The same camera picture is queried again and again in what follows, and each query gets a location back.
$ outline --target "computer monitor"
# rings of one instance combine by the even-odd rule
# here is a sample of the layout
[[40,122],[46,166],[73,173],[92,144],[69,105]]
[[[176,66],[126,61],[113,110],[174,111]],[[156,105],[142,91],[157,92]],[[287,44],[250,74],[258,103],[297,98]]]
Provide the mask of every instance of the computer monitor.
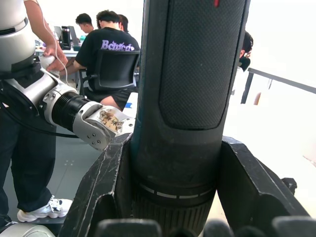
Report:
[[68,26],[62,26],[62,33],[61,33],[61,48],[63,50],[70,50],[71,49],[71,42],[70,42],[70,29]]
[[73,26],[69,26],[69,30],[70,30],[70,35],[73,40],[74,48],[75,48],[76,46],[79,46],[79,41],[75,32],[75,28]]

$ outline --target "man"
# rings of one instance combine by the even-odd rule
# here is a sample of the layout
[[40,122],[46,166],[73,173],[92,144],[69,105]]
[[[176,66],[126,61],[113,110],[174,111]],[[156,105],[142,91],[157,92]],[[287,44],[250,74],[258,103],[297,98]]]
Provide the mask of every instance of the man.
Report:
[[253,38],[245,32],[242,48],[239,55],[239,66],[237,68],[236,77],[234,81],[232,99],[237,104],[240,104],[243,92],[245,90],[247,76],[244,73],[250,65],[250,54],[253,47]]
[[91,31],[94,30],[91,17],[86,13],[77,16],[76,24],[79,25],[80,29],[86,34],[89,34]]
[[[47,45],[44,54],[55,56],[55,39],[43,25],[40,6],[36,0],[24,0],[24,3],[33,32]],[[67,63],[58,44],[57,55],[64,64]],[[61,70],[63,65],[55,60],[48,69]],[[28,124],[56,132],[56,127],[41,119],[31,119]],[[21,222],[30,222],[46,216],[65,216],[72,201],[55,199],[46,187],[54,169],[56,138],[25,129],[0,110],[0,141],[0,233],[13,224],[7,215],[8,199],[3,190],[10,160],[20,209],[18,219]]]
[[[113,11],[101,11],[97,14],[99,30],[91,32],[84,40],[74,62],[74,67],[87,68],[87,75],[93,74],[99,49],[105,50],[140,50],[136,39],[120,30],[119,16]],[[94,91],[93,81],[89,80],[89,90]],[[114,92],[111,96],[98,101],[104,105],[111,105],[123,110],[131,94],[137,88]]]
[[124,15],[118,15],[119,16],[119,28],[121,31],[124,31],[128,33],[128,18]]
[[[86,13],[82,13],[79,16],[77,16],[76,24],[79,25],[80,29],[86,34],[89,34],[90,32],[94,30],[91,17]],[[74,61],[75,61],[75,58],[71,58],[66,64],[68,74],[72,74],[76,71],[74,69]]]

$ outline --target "hand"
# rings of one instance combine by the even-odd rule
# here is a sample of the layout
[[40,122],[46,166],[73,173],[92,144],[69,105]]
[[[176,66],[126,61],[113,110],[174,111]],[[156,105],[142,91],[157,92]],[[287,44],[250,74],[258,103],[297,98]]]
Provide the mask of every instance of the hand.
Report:
[[[53,55],[56,57],[56,50],[55,50],[55,44],[48,44],[45,52],[44,52],[44,56],[49,56],[49,55]],[[62,63],[64,65],[67,64],[68,59],[66,58],[65,54],[63,53],[63,51],[61,50],[59,44],[57,44],[57,56],[60,59],[60,61],[62,61]],[[48,71],[61,71],[63,70],[64,67],[63,65],[58,61],[58,59],[56,59],[52,64],[50,64],[46,70]]]

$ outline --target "black shorts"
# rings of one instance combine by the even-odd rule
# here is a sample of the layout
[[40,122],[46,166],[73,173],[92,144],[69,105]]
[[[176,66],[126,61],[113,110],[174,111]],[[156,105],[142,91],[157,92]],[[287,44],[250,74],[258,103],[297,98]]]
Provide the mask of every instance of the black shorts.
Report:
[[93,100],[96,102],[101,102],[104,98],[108,96],[112,96],[115,103],[119,106],[121,110],[124,109],[129,96],[132,92],[138,93],[138,88],[130,88],[130,89],[125,89],[125,90],[119,90],[119,91],[114,91],[112,93],[106,93],[106,92],[92,92],[89,90],[89,88],[84,89],[84,93],[87,96],[89,100]]

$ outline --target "black pants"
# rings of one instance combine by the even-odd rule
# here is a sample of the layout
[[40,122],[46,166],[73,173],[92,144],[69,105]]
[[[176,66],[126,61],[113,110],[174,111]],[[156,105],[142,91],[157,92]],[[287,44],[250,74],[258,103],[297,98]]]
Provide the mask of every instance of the black pants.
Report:
[[[8,214],[8,199],[3,190],[7,170],[11,171],[18,208],[31,212],[45,206],[51,198],[47,184],[53,172],[56,137],[30,131],[11,120],[0,109],[0,227]],[[55,132],[40,118],[28,124]]]
[[87,96],[89,100],[101,102],[104,98],[108,96],[112,96],[115,103],[119,106],[121,110],[124,109],[129,96],[132,92],[138,93],[138,88],[130,88],[125,90],[119,90],[119,91],[113,91],[113,92],[96,92],[96,91],[90,91],[89,88],[84,88],[84,94]]

